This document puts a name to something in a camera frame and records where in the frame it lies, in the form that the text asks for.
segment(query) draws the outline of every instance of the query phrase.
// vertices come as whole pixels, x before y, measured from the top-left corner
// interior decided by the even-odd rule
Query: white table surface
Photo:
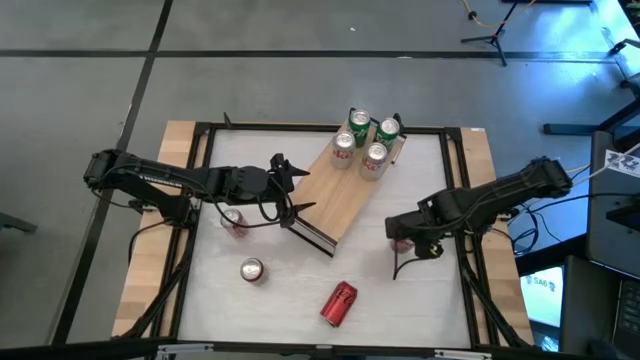
[[[297,167],[311,166],[331,133],[216,132],[211,166],[268,168],[276,152]],[[413,263],[392,281],[393,252],[384,218],[417,209],[416,203],[446,187],[440,142],[435,135],[409,135],[395,166],[332,259],[278,226],[251,229],[234,239],[220,216],[204,204],[179,331],[183,340],[305,343],[361,346],[469,347],[469,333],[453,239],[443,240],[437,260]],[[249,223],[263,222],[257,206],[237,207]],[[275,213],[272,205],[266,206]],[[240,264],[257,257],[268,279],[254,286],[240,277]],[[399,262],[415,257],[399,256]],[[319,315],[342,280],[358,297],[339,328]]]

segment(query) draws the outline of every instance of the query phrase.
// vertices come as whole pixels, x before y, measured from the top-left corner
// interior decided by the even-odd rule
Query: red label
[[[353,156],[353,152],[352,151],[341,151],[341,150],[333,150],[333,155],[335,157],[337,157],[338,159],[349,159],[350,157]]]

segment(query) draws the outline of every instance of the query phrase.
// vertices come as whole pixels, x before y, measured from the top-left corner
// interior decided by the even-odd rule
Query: can lid
[[[256,258],[249,258],[240,266],[240,275],[249,282],[260,279],[263,271],[264,266],[262,265],[262,261]]]
[[[369,113],[364,110],[355,110],[351,113],[351,121],[356,125],[366,125],[369,123]]]
[[[400,124],[398,123],[398,120],[394,118],[386,118],[382,124],[380,124],[380,128],[385,134],[393,135],[400,131]]]
[[[229,220],[233,221],[233,222],[239,222],[240,221],[240,211],[236,210],[236,209],[227,209],[223,212],[224,216],[228,217]],[[230,223],[229,221],[227,221],[227,219],[221,217],[220,218],[220,223],[224,226],[229,226],[229,225],[233,225],[232,223]]]
[[[336,145],[338,145],[338,147],[344,148],[344,149],[348,149],[350,147],[353,146],[353,144],[355,144],[356,142],[356,138],[353,137],[353,134],[343,131],[338,133],[338,135],[336,135]]]
[[[372,160],[383,160],[387,157],[387,148],[380,143],[373,143],[369,145],[367,155]]]

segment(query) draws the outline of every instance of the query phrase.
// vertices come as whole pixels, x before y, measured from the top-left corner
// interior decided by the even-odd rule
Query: green soda can
[[[394,118],[386,118],[380,126],[378,126],[378,130],[376,130],[376,136],[373,141],[379,142],[387,148],[388,152],[391,152],[393,149],[393,143],[396,141],[396,137],[398,137],[398,132],[400,132],[400,124],[398,120]]]
[[[364,110],[354,110],[349,116],[349,132],[356,138],[356,147],[362,147],[369,133],[371,118]]]

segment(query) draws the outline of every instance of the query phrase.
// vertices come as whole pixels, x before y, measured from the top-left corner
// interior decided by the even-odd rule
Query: wooden board
[[[346,131],[347,126],[347,123],[343,124],[339,131]],[[303,177],[291,195],[294,204],[316,203],[298,217],[313,232],[307,233],[305,238],[331,254],[378,184],[378,181],[368,181],[360,176],[364,150],[373,141],[376,129],[376,126],[369,127],[365,145],[356,149],[354,160],[347,169],[336,169],[331,165],[333,145],[327,144],[309,167],[311,175]],[[387,156],[382,176],[403,145],[404,139],[398,137]]]
[[[475,187],[495,180],[496,173],[493,168],[491,151],[489,150],[489,141],[484,129],[462,128],[461,131],[471,186]],[[455,154],[454,149],[451,152],[452,158]],[[455,171],[455,167],[457,167],[457,161],[455,161],[454,174],[457,173],[459,175],[459,171]],[[494,227],[508,233],[507,225],[504,222],[497,221]],[[533,335],[529,325],[529,318],[527,317],[527,310],[524,306],[524,299],[522,298],[520,276],[513,257],[511,241],[502,234],[488,232],[482,238],[482,251],[489,279],[491,299],[518,335],[529,344],[533,344]],[[489,337],[484,308],[475,295],[474,304],[478,327],[481,330],[480,342],[488,344]],[[500,338],[501,344],[506,345],[502,336]]]
[[[158,157],[159,161],[176,166],[186,164],[194,125],[193,121],[168,122]],[[493,181],[495,171],[484,129],[463,128],[462,137],[471,185],[477,186]],[[459,184],[460,175],[455,149],[452,146],[450,149],[453,149],[451,160],[454,178]],[[153,219],[143,217],[141,227],[152,222]],[[507,230],[502,223],[496,224],[496,227]],[[159,278],[165,263],[167,244],[171,233],[168,229],[162,230],[164,229],[159,227],[156,231],[149,232],[147,236],[138,239],[114,323],[114,335],[119,335],[129,329],[144,312],[159,289]],[[527,342],[533,343],[509,240],[499,234],[489,233],[484,236],[482,247],[492,298],[518,334]],[[481,342],[488,343],[484,312],[478,302],[476,302],[476,310]],[[163,322],[168,323],[170,320],[170,314],[165,312]]]

